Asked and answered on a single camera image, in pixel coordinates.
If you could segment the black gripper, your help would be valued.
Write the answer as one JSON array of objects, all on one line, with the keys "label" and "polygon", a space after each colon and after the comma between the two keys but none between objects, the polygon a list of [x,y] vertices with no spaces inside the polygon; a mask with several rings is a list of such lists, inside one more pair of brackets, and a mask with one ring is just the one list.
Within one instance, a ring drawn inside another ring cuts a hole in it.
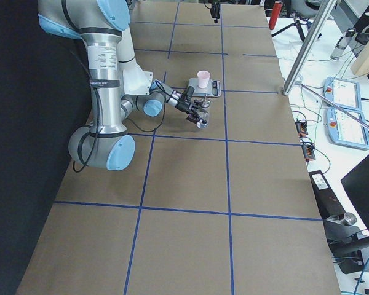
[{"label": "black gripper", "polygon": [[212,18],[215,18],[213,22],[218,23],[217,18],[220,18],[220,2],[218,0],[211,0],[210,4],[211,4],[209,8],[210,15]]},{"label": "black gripper", "polygon": [[195,124],[202,123],[203,121],[203,118],[196,112],[196,110],[205,109],[206,107],[207,103],[204,99],[195,99],[192,102],[191,100],[186,100],[183,95],[178,99],[178,103],[175,106],[177,110],[187,114],[186,119],[188,121]]}]

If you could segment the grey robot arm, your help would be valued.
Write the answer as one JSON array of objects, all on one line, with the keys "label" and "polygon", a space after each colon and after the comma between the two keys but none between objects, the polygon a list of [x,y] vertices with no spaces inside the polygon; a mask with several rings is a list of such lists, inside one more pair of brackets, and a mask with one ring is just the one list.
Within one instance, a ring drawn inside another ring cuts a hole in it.
[{"label": "grey robot arm", "polygon": [[78,128],[68,150],[74,163],[123,170],[135,153],[135,140],[123,121],[135,111],[163,116],[171,105],[199,127],[208,111],[193,100],[193,87],[177,92],[140,68],[130,32],[126,1],[39,1],[41,28],[49,34],[81,40],[92,92],[93,122]]}]

